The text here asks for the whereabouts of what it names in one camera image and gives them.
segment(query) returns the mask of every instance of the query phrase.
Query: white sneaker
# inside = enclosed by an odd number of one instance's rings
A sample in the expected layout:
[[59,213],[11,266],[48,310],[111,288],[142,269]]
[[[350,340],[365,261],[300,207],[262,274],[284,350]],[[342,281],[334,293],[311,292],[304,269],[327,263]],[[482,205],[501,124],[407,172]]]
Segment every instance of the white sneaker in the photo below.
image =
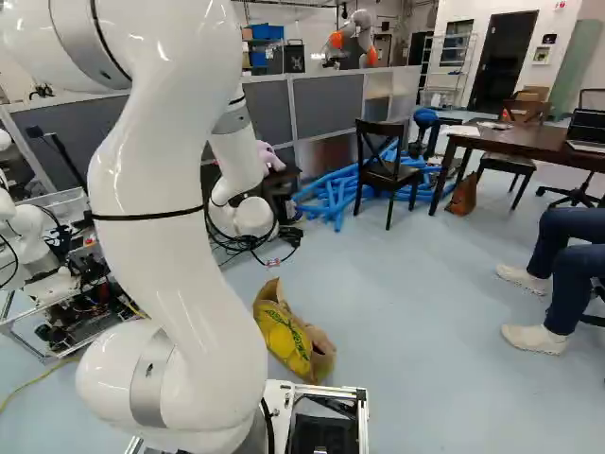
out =
[[548,279],[540,279],[525,270],[508,265],[498,265],[495,267],[495,273],[505,281],[526,288],[536,295],[545,296],[547,294]]
[[567,347],[567,336],[548,331],[543,324],[536,326],[502,325],[502,336],[511,345],[529,352],[560,355]]

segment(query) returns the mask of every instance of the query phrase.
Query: stuffed toy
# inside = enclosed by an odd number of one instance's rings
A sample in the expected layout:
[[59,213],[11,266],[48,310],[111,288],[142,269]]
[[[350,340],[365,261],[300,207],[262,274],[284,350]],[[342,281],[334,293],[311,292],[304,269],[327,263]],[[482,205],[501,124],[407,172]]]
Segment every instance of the stuffed toy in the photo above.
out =
[[261,157],[261,160],[265,163],[265,176],[267,177],[268,171],[270,168],[275,170],[276,172],[281,172],[285,170],[285,164],[277,157],[273,147],[267,142],[263,142],[262,140],[256,141],[256,148],[258,149],[258,155]]

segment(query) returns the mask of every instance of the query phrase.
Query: floor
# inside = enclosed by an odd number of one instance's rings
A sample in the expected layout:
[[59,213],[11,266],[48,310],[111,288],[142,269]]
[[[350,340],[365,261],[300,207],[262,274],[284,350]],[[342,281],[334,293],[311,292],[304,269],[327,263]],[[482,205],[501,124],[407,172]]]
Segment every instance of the floor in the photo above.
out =
[[[466,218],[442,209],[430,218],[426,203],[410,214],[398,203],[386,232],[385,202],[368,201],[340,234],[321,221],[304,223],[302,247],[281,268],[242,258],[225,274],[250,306],[265,281],[280,276],[296,313],[329,333],[338,347],[329,384],[370,391],[373,453],[597,452],[605,331],[581,326],[561,358],[515,350],[499,334],[501,323],[541,322],[548,304],[499,280],[493,268],[527,262],[539,216],[555,199],[533,192],[552,173],[541,166],[515,213],[510,177],[490,171]],[[557,168],[554,183],[574,186],[584,175]],[[43,371],[3,338],[0,364],[0,396]],[[124,451],[130,437],[83,407],[74,370],[67,366],[9,404],[0,416],[0,452]],[[269,375],[293,378],[273,358]]]

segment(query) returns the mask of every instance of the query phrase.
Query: door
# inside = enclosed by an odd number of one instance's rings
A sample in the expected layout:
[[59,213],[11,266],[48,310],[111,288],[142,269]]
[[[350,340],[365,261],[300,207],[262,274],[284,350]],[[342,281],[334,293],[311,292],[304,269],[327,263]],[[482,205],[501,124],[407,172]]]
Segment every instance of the door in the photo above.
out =
[[468,109],[498,114],[511,98],[526,59],[538,11],[494,14],[490,19]]
[[390,35],[374,35],[374,47],[376,48],[376,54],[378,54],[376,67],[383,68],[389,66]]
[[418,85],[418,94],[416,96],[416,104],[420,104],[420,91],[426,84],[426,73],[428,71],[428,63],[431,59],[431,48],[433,46],[432,31],[417,31],[412,33],[409,52],[407,54],[407,64],[410,66],[420,65],[422,67],[420,74],[420,83]]

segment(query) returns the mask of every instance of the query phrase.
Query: brown paper bag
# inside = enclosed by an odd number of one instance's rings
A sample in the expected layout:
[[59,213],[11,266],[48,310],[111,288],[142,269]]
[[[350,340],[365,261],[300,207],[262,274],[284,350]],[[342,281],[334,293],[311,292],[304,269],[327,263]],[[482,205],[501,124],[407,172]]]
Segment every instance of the brown paper bag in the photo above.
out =
[[279,278],[258,292],[253,313],[268,350],[294,374],[317,385],[332,372],[336,347],[320,328],[292,313]]
[[476,207],[476,172],[460,182],[454,190],[452,199],[445,207],[446,211],[457,216],[466,216]]

